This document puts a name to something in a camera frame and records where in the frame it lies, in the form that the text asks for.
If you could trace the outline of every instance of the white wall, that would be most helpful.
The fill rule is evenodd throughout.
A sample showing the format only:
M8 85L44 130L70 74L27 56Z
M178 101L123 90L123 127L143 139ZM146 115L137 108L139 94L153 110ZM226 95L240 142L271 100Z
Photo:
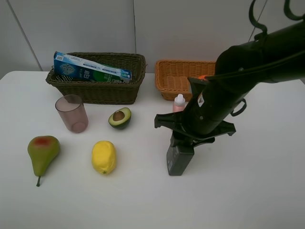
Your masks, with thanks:
M284 2L285 0L268 0L259 20L260 23L267 26L268 33L298 23L298 21L290 20L285 16ZM297 16L303 15L305 13L305 0L290 0L290 9ZM261 32L261 30L255 29L254 35Z
M259 15L265 0L257 1ZM134 0L137 53L147 72L159 59L216 60L232 45L248 42L251 0Z
M9 6L0 0L0 79L11 71L39 71Z
M55 51L135 53L132 0L10 0L44 71Z

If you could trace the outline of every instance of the blue and green carton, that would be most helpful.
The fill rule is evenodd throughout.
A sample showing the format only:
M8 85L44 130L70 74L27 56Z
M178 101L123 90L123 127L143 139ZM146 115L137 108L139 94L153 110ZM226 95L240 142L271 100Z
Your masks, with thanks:
M54 72L86 81L128 83L132 78L129 70L113 68L61 52L54 54Z

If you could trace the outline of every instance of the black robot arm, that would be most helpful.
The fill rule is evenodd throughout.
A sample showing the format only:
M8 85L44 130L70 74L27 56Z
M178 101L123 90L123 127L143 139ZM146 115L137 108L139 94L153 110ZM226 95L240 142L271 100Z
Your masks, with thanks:
M300 21L290 27L267 34L267 27L253 16L250 22L262 33L253 42L232 46L216 61L215 75L205 80L189 78L193 97L182 112L157 114L155 128L173 130L167 152L168 172L183 173L194 155L195 146L213 143L219 135L232 135L234 124L223 121L229 114L236 116L246 108L244 97L260 82L278 83L305 77L305 14L295 16L285 0L285 15ZM240 111L234 109L244 103Z

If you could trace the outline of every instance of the pear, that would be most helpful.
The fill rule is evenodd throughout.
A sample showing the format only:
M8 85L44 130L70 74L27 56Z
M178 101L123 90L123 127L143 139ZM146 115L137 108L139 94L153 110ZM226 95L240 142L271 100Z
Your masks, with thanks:
M34 174L38 176L37 187L40 186L40 177L44 175L51 161L58 155L61 145L53 136L38 136L28 145L28 153L32 160Z

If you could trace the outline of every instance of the basket rim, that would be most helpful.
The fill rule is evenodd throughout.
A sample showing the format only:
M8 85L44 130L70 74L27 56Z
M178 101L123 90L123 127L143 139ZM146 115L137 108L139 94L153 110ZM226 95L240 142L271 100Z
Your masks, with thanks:
M95 85L95 86L107 86L107 87L124 87L124 88L134 88L141 85L144 77L145 77L145 68L146 68L146 61L145 57L141 54L135 54L135 53L121 53L121 52L70 52L67 53L69 55L72 54L90 54L90 55L112 55L112 56L135 56L139 58L139 61L141 61L142 65L142 71L140 77L132 82L132 83L113 83L113 82L86 82L86 81L60 81L60 80L54 80L51 77L54 75L54 69L51 69L48 73L48 76L46 78L46 82L48 84L61 84L64 85L71 85L71 84L77 84L77 85Z
M163 86L161 86L160 84L160 69L159 69L159 65L161 63L164 63L164 62L179 62L179 63L207 63L207 64L215 64L216 61L188 61L188 60L158 60L156 62L156 65L155 65L155 86L156 88L158 89L159 92L161 93L170 93L170 94L175 94L177 92L181 92L182 94L190 94L189 90L181 90L181 89L168 89L168 88L165 88Z

